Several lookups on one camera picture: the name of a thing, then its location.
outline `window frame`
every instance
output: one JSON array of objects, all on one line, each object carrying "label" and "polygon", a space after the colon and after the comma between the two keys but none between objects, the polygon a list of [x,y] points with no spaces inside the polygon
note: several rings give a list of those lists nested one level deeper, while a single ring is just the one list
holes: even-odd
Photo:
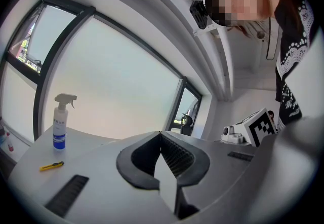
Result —
[{"label": "window frame", "polygon": [[[40,6],[46,5],[53,6],[55,8],[62,9],[63,11],[70,12],[75,14],[76,17],[66,26],[66,28],[61,32],[58,38],[53,43],[51,49],[49,50],[43,64],[40,73],[31,69],[29,66],[24,64],[22,61],[18,60],[13,54],[9,52],[10,47],[13,44],[17,34],[20,32],[22,26],[25,24],[27,19],[35,12],[35,10]],[[14,33],[12,34],[8,45],[6,47],[6,51],[0,63],[0,81],[2,80],[3,70],[6,62],[10,63],[14,68],[16,68],[20,73],[22,73],[25,77],[33,81],[37,84],[34,107],[33,107],[33,132],[34,132],[34,141],[36,141],[40,135],[42,134],[42,126],[43,126],[43,108],[45,102],[45,96],[47,91],[47,86],[49,83],[50,75],[52,74],[54,65],[56,64],[59,55],[63,51],[64,47],[68,43],[68,41],[74,36],[76,31],[89,19],[91,16],[96,18],[97,20],[105,23],[106,25],[114,28],[118,32],[125,35],[127,38],[135,42],[141,48],[143,48],[146,52],[148,52],[151,56],[157,59],[160,63],[162,63],[167,69],[169,69],[172,73],[174,73],[179,78],[179,84],[177,87],[177,91],[175,93],[174,102],[172,104],[170,114],[166,119],[166,124],[164,130],[170,131],[172,127],[175,127],[176,123],[174,123],[174,119],[179,108],[179,104],[183,95],[184,88],[187,88],[197,99],[198,99],[198,107],[196,112],[196,117],[192,126],[194,126],[195,120],[198,115],[200,102],[202,96],[200,93],[193,87],[193,85],[188,81],[187,77],[181,75],[179,71],[177,71],[167,60],[162,57],[153,47],[151,47],[147,42],[142,40],[136,34],[131,32],[129,29],[125,28],[118,22],[113,19],[107,17],[104,14],[101,14],[96,11],[95,7],[87,7],[77,2],[71,0],[39,0],[23,17],[18,26],[16,27]]]}]

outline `window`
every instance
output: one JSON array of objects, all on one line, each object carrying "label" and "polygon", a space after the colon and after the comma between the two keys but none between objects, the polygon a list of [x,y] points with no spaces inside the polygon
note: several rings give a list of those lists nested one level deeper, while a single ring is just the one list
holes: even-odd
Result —
[{"label": "window", "polygon": [[3,121],[23,138],[34,142],[33,107],[36,84],[6,63],[1,92]]},{"label": "window", "polygon": [[53,43],[74,18],[72,13],[41,4],[20,28],[9,52],[40,72]]},{"label": "window", "polygon": [[198,112],[199,103],[200,100],[186,87],[183,91],[183,95],[181,97],[180,105],[173,121],[171,131],[180,133],[181,125],[185,124],[185,118],[183,114],[190,116],[194,123]]},{"label": "window", "polygon": [[[51,127],[60,93],[77,95],[67,126],[98,136],[180,129],[182,113],[194,119],[200,95],[138,36],[94,7],[39,3],[1,63],[1,114],[20,139],[33,142]],[[50,66],[43,66],[46,58]]]},{"label": "window", "polygon": [[67,126],[110,138],[163,130],[179,78],[139,45],[91,18],[73,36],[57,62],[43,114],[52,125],[54,98],[77,96]]}]

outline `tree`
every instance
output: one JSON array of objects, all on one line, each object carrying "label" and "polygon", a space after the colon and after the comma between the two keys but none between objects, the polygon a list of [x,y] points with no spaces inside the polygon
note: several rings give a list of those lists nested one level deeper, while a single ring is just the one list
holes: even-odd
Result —
[{"label": "tree", "polygon": [[26,48],[27,45],[28,45],[28,41],[27,41],[27,40],[24,40],[24,41],[21,43],[21,46],[22,46],[23,48]]}]

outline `frosted window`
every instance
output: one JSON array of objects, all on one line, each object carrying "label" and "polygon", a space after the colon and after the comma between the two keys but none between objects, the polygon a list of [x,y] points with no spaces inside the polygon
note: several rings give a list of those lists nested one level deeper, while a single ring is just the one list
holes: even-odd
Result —
[{"label": "frosted window", "polygon": [[57,62],[47,90],[44,130],[52,125],[54,98],[77,95],[67,126],[110,138],[162,130],[179,79],[133,41],[91,18]]},{"label": "frosted window", "polygon": [[43,8],[32,29],[27,58],[31,61],[39,60],[43,64],[55,40],[74,18],[74,14],[52,6]]},{"label": "frosted window", "polygon": [[183,113],[187,114],[190,109],[193,109],[193,106],[197,103],[197,101],[198,99],[185,88],[175,118],[175,123],[180,123]]},{"label": "frosted window", "polygon": [[32,117],[35,93],[36,84],[7,63],[1,95],[3,121],[31,142],[34,142]]}]

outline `woman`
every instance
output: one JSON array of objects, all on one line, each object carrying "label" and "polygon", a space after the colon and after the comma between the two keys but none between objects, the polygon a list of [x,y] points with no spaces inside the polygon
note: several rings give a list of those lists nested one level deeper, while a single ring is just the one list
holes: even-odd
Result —
[{"label": "woman", "polygon": [[272,123],[274,124],[276,132],[278,132],[278,130],[277,130],[276,126],[275,126],[275,123],[274,123],[274,113],[273,113],[273,111],[268,110],[268,114],[270,116],[270,119],[271,119]]},{"label": "woman", "polygon": [[255,29],[260,26],[258,21],[269,17],[277,20],[282,28],[276,62],[276,100],[280,102],[278,130],[300,119],[302,112],[285,79],[307,53],[318,28],[307,0],[205,0],[205,3],[216,23],[234,26],[246,36],[249,36],[248,25]]}]

